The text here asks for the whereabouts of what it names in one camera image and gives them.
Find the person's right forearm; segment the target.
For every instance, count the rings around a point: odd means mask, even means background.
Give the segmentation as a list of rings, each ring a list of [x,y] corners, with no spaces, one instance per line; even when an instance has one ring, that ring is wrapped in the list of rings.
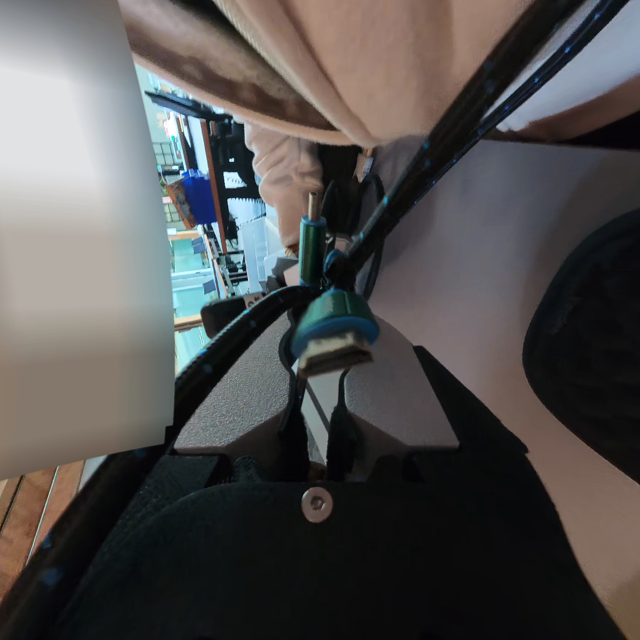
[[[298,255],[309,196],[324,191],[318,145],[250,121],[244,123],[244,135],[260,196],[276,212],[280,242],[287,253]]]

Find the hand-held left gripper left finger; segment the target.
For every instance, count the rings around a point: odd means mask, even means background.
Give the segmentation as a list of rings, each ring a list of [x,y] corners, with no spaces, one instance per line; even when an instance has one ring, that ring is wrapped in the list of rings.
[[[268,476],[308,476],[308,434],[285,312],[252,343],[180,431],[180,455],[252,457]]]

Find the blue plastic crate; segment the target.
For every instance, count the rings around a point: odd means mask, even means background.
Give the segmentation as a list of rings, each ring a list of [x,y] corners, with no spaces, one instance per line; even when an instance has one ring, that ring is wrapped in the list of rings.
[[[196,225],[212,225],[217,222],[209,176],[190,169],[180,174],[192,219]]]

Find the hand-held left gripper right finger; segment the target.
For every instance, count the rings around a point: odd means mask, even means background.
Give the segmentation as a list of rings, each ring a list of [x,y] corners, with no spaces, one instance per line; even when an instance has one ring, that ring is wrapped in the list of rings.
[[[326,375],[329,479],[366,479],[381,457],[460,446],[412,343],[376,322],[372,362]]]

